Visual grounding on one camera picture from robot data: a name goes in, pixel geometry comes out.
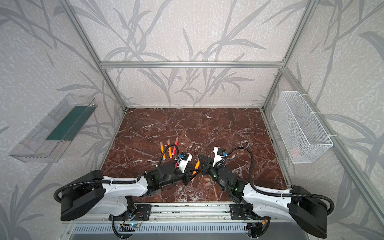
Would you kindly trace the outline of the orange highlighter pair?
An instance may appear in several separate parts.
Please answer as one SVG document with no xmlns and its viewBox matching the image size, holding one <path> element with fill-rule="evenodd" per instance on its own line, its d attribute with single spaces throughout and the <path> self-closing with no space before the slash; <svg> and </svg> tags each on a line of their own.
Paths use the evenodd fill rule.
<svg viewBox="0 0 384 240">
<path fill-rule="evenodd" d="M 167 144 L 168 144 L 169 157 L 170 157 L 170 159 L 172 159 L 173 158 L 173 154 L 172 154 L 172 147 L 170 146 L 171 145 L 171 141 L 167 140 Z"/>
</svg>

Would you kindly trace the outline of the pink highlighter pair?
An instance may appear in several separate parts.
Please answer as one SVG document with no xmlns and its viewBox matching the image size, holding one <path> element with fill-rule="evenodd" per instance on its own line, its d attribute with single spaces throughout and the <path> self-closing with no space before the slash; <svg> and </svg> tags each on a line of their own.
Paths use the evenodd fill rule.
<svg viewBox="0 0 384 240">
<path fill-rule="evenodd" d="M 176 140 L 175 140 L 175 145 L 176 145 L 176 146 L 178 145 L 178 142 L 179 142 L 179 137 L 176 137 Z M 175 153 L 176 153 L 176 151 L 177 151 L 176 146 L 175 146 L 174 149 L 173 149 L 173 155 L 175 155 Z"/>
</svg>

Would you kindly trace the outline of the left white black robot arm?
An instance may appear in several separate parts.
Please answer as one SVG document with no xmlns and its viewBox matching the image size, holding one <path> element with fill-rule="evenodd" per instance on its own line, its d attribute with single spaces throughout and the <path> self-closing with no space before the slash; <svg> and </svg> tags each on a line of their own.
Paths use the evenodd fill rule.
<svg viewBox="0 0 384 240">
<path fill-rule="evenodd" d="M 188 185 L 199 169 L 168 163 L 137 178 L 111 178 L 92 171 L 60 187 L 54 199 L 61 204 L 61 221 L 68 222 L 88 213 L 130 218 L 137 208 L 133 197 L 158 194 L 162 188 L 182 182 Z"/>
</svg>

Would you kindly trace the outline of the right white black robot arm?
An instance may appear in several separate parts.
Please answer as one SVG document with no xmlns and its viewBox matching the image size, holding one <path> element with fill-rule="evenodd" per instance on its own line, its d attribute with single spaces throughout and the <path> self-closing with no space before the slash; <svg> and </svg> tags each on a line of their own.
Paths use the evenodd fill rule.
<svg viewBox="0 0 384 240">
<path fill-rule="evenodd" d="M 253 217 L 296 222 L 308 234 L 327 238 L 327 217 L 335 206 L 330 198 L 311 194 L 300 186 L 288 190 L 256 187 L 240 180 L 226 166 L 215 168 L 214 160 L 207 156 L 199 155 L 199 161 L 202 175 L 210 176 L 232 202 L 243 204 L 244 211 Z"/>
</svg>

